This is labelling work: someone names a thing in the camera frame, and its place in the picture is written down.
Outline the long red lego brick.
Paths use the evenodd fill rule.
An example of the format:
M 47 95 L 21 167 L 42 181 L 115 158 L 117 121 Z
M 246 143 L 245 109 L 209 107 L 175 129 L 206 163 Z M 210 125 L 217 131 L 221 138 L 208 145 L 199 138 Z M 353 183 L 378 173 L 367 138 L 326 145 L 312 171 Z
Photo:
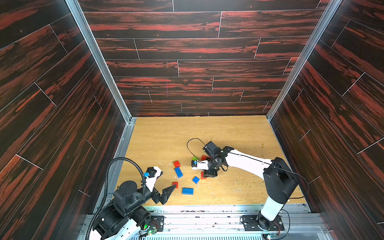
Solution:
M 204 155 L 203 155 L 202 158 L 201 158 L 201 160 L 202 160 L 202 161 L 205 161 L 205 160 L 207 160 L 208 158 L 209 158 L 208 156 L 204 156 Z
M 207 178 L 205 177 L 205 173 L 201 172 L 201 180 L 206 180 Z

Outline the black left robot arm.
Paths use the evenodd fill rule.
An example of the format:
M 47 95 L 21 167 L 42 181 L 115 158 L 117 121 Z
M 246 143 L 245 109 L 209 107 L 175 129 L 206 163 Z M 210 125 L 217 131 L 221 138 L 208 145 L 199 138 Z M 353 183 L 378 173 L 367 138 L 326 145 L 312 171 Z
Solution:
M 158 167 L 147 168 L 142 174 L 141 188 L 134 181 L 123 182 L 113 193 L 113 199 L 97 214 L 90 225 L 90 233 L 97 233 L 101 240 L 110 239 L 124 233 L 136 234 L 144 232 L 144 236 L 155 234 L 160 228 L 160 221 L 143 207 L 149 200 L 164 205 L 171 197 L 177 185 L 162 190 L 155 188 L 155 183 L 163 172 Z

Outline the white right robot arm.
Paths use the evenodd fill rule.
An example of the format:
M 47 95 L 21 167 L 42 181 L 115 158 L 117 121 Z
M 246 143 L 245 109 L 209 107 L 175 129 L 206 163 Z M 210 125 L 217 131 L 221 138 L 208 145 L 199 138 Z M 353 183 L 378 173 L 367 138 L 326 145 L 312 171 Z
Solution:
M 215 178 L 224 167 L 234 167 L 252 173 L 264 180 L 268 198 L 257 216 L 257 225 L 262 230 L 270 230 L 279 212 L 291 198 L 298 186 L 296 173 L 281 158 L 262 159 L 244 154 L 232 147 L 220 149 L 212 142 L 203 148 L 208 158 L 193 160 L 192 168 L 203 170 L 205 178 Z

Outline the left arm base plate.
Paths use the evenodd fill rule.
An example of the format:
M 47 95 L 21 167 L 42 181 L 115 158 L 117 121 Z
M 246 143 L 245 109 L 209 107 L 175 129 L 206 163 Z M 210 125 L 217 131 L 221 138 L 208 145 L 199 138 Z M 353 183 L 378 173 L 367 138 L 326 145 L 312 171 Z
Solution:
M 165 224 L 165 216 L 152 215 L 150 219 L 149 232 L 152 234 L 163 232 Z

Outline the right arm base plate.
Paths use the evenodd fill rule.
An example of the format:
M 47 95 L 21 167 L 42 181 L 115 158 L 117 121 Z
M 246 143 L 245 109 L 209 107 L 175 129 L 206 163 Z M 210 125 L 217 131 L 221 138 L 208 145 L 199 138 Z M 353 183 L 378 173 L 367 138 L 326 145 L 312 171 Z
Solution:
M 246 232 L 282 232 L 285 230 L 280 215 L 277 215 L 273 221 L 264 218 L 262 215 L 243 215 L 240 217 L 240 223 Z

